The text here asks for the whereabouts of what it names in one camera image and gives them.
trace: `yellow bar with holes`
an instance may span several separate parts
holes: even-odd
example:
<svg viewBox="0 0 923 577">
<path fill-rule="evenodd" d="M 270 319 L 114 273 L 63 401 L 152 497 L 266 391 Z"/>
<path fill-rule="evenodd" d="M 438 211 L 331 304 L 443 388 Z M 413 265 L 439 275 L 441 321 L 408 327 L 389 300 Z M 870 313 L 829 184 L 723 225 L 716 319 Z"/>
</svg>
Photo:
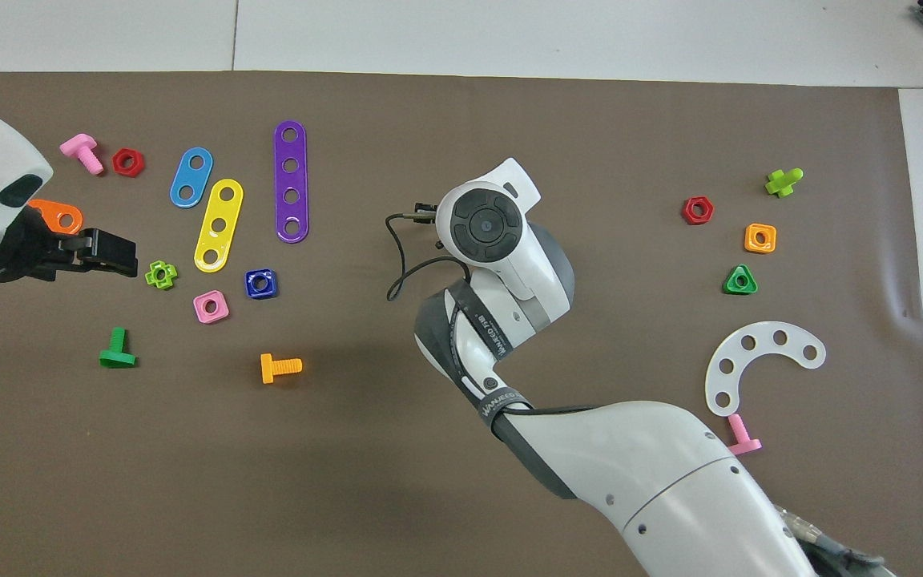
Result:
<svg viewBox="0 0 923 577">
<path fill-rule="evenodd" d="M 223 179 L 212 185 L 198 233 L 195 266 L 202 272 L 216 272 L 227 263 L 230 245 L 234 242 L 237 216 L 241 213 L 244 189 L 234 179 Z"/>
</svg>

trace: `plastic toy piece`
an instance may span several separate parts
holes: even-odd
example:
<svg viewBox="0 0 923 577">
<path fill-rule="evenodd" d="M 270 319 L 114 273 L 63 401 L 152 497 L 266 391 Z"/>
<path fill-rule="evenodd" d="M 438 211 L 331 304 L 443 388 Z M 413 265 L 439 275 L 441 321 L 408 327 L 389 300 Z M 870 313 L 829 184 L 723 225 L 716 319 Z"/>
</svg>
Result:
<svg viewBox="0 0 923 577">
<path fill-rule="evenodd" d="M 740 409 L 740 377 L 747 365 L 765 354 L 790 357 L 805 369 L 824 364 L 824 344 L 816 336 L 788 322 L 761 321 L 725 337 L 711 361 L 703 383 L 707 408 L 719 417 Z"/>
<path fill-rule="evenodd" d="M 729 295 L 753 295 L 757 292 L 757 281 L 747 265 L 737 265 L 728 274 L 722 289 Z"/>
<path fill-rule="evenodd" d="M 99 158 L 95 157 L 95 153 L 91 152 L 91 149 L 98 145 L 99 143 L 96 143 L 95 139 L 81 132 L 81 134 L 74 136 L 74 138 L 69 139 L 69 141 L 61 143 L 61 145 L 59 145 L 59 152 L 66 154 L 70 158 L 80 160 L 81 164 L 83 164 L 92 175 L 100 175 L 106 168 L 103 167 L 102 162 L 99 162 Z"/>
<path fill-rule="evenodd" d="M 201 167 L 194 168 L 194 164 L 201 160 Z M 204 147 L 192 147 L 180 157 L 180 164 L 176 165 L 176 174 L 173 175 L 173 184 L 169 185 L 169 200 L 179 208 L 191 208 L 202 200 L 205 194 L 205 185 L 208 185 L 209 175 L 212 174 L 212 153 Z"/>
<path fill-rule="evenodd" d="M 787 197 L 792 194 L 792 185 L 800 182 L 803 178 L 803 171 L 799 168 L 793 168 L 791 171 L 782 172 L 774 171 L 768 175 L 768 184 L 764 185 L 768 194 L 777 194 L 779 198 Z"/>
<path fill-rule="evenodd" d="M 144 154 L 132 147 L 121 147 L 113 155 L 113 172 L 135 178 L 144 169 Z"/>
<path fill-rule="evenodd" d="M 300 373 L 304 366 L 300 358 L 285 358 L 283 361 L 273 361 L 272 355 L 264 352 L 259 355 L 259 361 L 263 366 L 263 383 L 272 384 L 272 376 L 276 375 L 293 375 Z"/>
<path fill-rule="evenodd" d="M 249 270 L 244 274 L 244 291 L 249 299 L 272 299 L 276 296 L 276 274 L 268 268 Z"/>
<path fill-rule="evenodd" d="M 169 291 L 173 288 L 173 279 L 177 277 L 176 267 L 168 265 L 164 260 L 157 260 L 149 265 L 147 273 L 144 273 L 144 281 L 150 286 L 155 286 L 161 291 Z"/>
<path fill-rule="evenodd" d="M 123 351 L 126 340 L 127 329 L 122 326 L 113 328 L 112 336 L 109 337 L 109 349 L 99 352 L 99 365 L 107 369 L 127 369 L 135 365 L 138 358 Z"/>
<path fill-rule="evenodd" d="M 212 325 L 220 318 L 227 318 L 230 309 L 227 308 L 227 298 L 219 291 L 209 291 L 204 295 L 195 297 L 195 314 L 202 325 Z"/>
<path fill-rule="evenodd" d="M 237 180 L 223 179 L 212 186 L 195 248 L 198 270 L 216 272 L 226 265 L 230 245 L 234 242 L 237 216 L 241 213 L 241 200 L 244 200 L 244 189 Z"/>
<path fill-rule="evenodd" d="M 308 236 L 307 153 L 300 122 L 279 123 L 272 132 L 272 189 L 276 235 L 284 242 L 301 242 Z"/>
<path fill-rule="evenodd" d="M 26 205 L 31 208 L 37 208 L 38 212 L 41 212 L 41 218 L 45 220 L 45 224 L 48 225 L 49 230 L 52 232 L 77 234 L 81 227 L 84 226 L 84 213 L 80 212 L 80 208 L 74 207 L 73 204 L 33 198 Z M 63 225 L 62 223 L 66 218 L 70 219 L 69 225 Z"/>
<path fill-rule="evenodd" d="M 689 197 L 682 205 L 682 218 L 691 225 L 703 225 L 714 213 L 715 205 L 706 196 Z"/>
<path fill-rule="evenodd" d="M 774 252 L 777 234 L 779 234 L 779 231 L 776 230 L 776 227 L 750 223 L 750 226 L 747 226 L 747 236 L 744 238 L 743 248 L 750 252 Z"/>
<path fill-rule="evenodd" d="M 751 450 L 761 448 L 761 442 L 758 439 L 750 438 L 747 427 L 743 424 L 743 417 L 740 417 L 738 413 L 728 416 L 728 425 L 732 427 L 732 434 L 736 436 L 736 444 L 728 448 L 733 455 L 743 455 L 743 453 L 750 453 Z"/>
</svg>

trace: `red nut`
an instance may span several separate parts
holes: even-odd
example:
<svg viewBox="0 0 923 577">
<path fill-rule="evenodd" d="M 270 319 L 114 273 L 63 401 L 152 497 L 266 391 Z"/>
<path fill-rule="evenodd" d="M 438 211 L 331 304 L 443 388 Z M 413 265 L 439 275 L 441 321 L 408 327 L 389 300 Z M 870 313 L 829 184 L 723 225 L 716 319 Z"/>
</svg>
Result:
<svg viewBox="0 0 923 577">
<path fill-rule="evenodd" d="M 707 200 L 706 196 L 693 196 L 687 198 L 682 205 L 682 218 L 691 225 L 703 225 L 715 213 L 715 205 Z"/>
<path fill-rule="evenodd" d="M 132 147 L 121 147 L 113 155 L 113 172 L 135 178 L 144 169 L 144 154 Z"/>
</svg>

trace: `white curved piece with holes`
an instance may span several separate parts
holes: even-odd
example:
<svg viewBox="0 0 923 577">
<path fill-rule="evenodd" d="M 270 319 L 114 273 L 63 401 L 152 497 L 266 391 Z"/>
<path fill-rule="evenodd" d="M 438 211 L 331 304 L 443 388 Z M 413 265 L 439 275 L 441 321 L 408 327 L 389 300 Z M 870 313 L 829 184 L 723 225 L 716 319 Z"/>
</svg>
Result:
<svg viewBox="0 0 923 577">
<path fill-rule="evenodd" d="M 780 337 L 781 341 L 779 333 L 785 335 L 783 344 L 776 342 L 776 336 Z M 754 340 L 752 349 L 744 346 L 743 340 L 747 337 Z M 813 358 L 807 358 L 810 355 L 810 351 L 805 352 L 808 347 L 814 349 Z M 707 408 L 712 413 L 728 417 L 740 408 L 740 377 L 743 376 L 747 365 L 755 358 L 764 357 L 765 354 L 784 355 L 805 369 L 817 369 L 824 364 L 824 343 L 799 326 L 781 321 L 755 322 L 725 337 L 718 345 L 714 357 L 711 357 L 711 362 L 707 364 L 707 379 L 703 384 L 707 395 Z M 722 370 L 725 361 L 732 363 L 727 373 Z M 722 393 L 728 395 L 727 406 L 718 405 L 718 396 Z"/>
</svg>

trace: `yellow-orange screw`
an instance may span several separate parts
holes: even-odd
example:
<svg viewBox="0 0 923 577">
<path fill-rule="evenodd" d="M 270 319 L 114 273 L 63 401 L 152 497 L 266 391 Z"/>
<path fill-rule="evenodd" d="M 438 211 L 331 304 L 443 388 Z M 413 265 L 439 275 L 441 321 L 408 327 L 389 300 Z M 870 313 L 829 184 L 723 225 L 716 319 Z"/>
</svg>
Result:
<svg viewBox="0 0 923 577">
<path fill-rule="evenodd" d="M 272 384 L 274 375 L 293 375 L 300 373 L 303 366 L 300 358 L 285 358 L 283 361 L 273 361 L 272 355 L 264 352 L 259 355 L 259 361 L 263 364 L 263 383 Z"/>
</svg>

